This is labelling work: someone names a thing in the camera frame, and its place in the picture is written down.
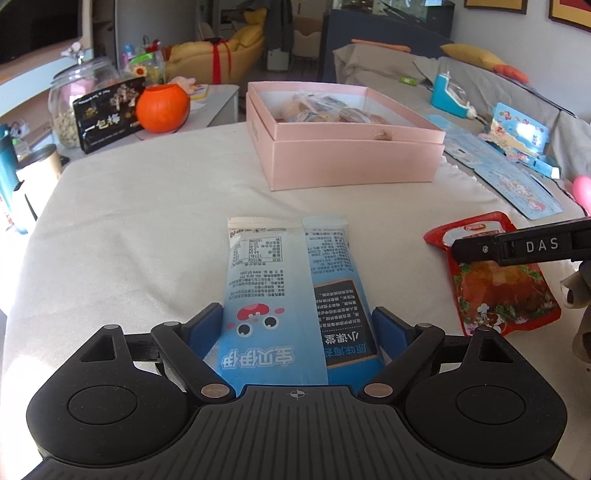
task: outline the yellow sofa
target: yellow sofa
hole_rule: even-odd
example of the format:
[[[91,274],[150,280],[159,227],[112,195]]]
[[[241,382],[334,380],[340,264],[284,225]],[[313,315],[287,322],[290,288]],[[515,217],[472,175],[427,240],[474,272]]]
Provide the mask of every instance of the yellow sofa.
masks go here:
[[[263,24],[267,10],[244,12],[248,25],[225,44],[219,44],[221,83],[239,85],[248,70],[261,58],[265,46]],[[208,41],[188,42],[172,47],[166,62],[166,76],[195,78],[197,83],[214,83],[214,46]]]

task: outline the blue snack package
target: blue snack package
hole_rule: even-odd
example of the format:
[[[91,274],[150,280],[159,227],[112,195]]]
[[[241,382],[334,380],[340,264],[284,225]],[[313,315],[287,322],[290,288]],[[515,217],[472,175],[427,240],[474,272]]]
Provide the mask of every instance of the blue snack package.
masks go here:
[[[330,385],[361,388],[384,368],[361,279],[349,254],[347,221],[303,220]]]
[[[235,218],[216,371],[245,385],[350,385],[383,367],[345,220]]]
[[[550,139],[547,126],[504,103],[497,103],[493,111],[491,134],[500,139],[502,147],[508,145],[533,157],[544,152]]]
[[[326,385],[301,220],[234,218],[216,371],[244,385]]]

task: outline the white shelf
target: white shelf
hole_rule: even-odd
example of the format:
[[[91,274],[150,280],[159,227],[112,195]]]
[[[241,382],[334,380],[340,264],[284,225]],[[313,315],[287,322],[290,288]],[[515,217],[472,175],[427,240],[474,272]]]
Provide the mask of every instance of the white shelf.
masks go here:
[[[92,58],[87,51],[86,58]],[[39,95],[50,87],[56,73],[75,65],[76,61],[61,57],[22,73],[0,85],[0,116]]]

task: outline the blue toy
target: blue toy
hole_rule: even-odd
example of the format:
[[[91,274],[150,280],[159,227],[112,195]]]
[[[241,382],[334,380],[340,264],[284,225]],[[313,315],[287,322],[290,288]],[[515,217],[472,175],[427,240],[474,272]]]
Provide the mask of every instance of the blue toy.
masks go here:
[[[536,158],[550,140],[547,126],[504,103],[498,103],[493,111],[491,134],[502,148],[509,146]]]
[[[431,105],[460,118],[476,118],[476,110],[468,102],[466,92],[452,82],[449,73],[437,75]]]

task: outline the cartoon character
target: cartoon character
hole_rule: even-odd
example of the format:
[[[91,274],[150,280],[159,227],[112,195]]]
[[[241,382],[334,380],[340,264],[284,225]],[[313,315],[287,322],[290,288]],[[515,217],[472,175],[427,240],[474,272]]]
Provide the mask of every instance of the cartoon character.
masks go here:
[[[519,183],[518,181],[514,181],[513,182],[513,191],[515,193],[517,193],[518,195],[521,195],[522,197],[531,197],[533,194],[527,189],[527,187],[525,187],[524,185],[522,185],[521,183]]]
[[[527,206],[533,210],[537,210],[538,212],[543,212],[544,210],[546,210],[546,205],[536,200],[530,200],[529,202],[527,202]]]
[[[468,335],[473,335],[474,330],[478,327],[488,327],[493,328],[499,333],[503,333],[506,328],[506,323],[504,318],[497,314],[497,313],[489,313],[489,306],[486,303],[481,304],[477,309],[476,314],[476,322],[473,323],[465,323],[464,326],[466,328],[466,333]]]
[[[499,181],[507,190],[514,190],[513,182],[511,181],[511,179],[507,175],[504,175],[503,173],[498,173],[496,171],[494,171],[492,173],[494,175],[496,175],[497,177],[499,177]]]
[[[279,325],[279,320],[277,318],[278,315],[285,312],[283,308],[277,308],[273,311],[273,314],[270,313],[271,309],[269,305],[265,305],[264,303],[253,303],[252,305],[247,305],[246,307],[241,308],[238,310],[236,314],[236,318],[239,320],[238,326],[236,323],[230,322],[226,325],[228,330],[236,329],[236,334],[239,337],[247,338],[252,335],[253,326],[248,322],[249,320],[252,323],[258,323],[259,318],[262,318],[262,324],[268,330],[274,330]]]

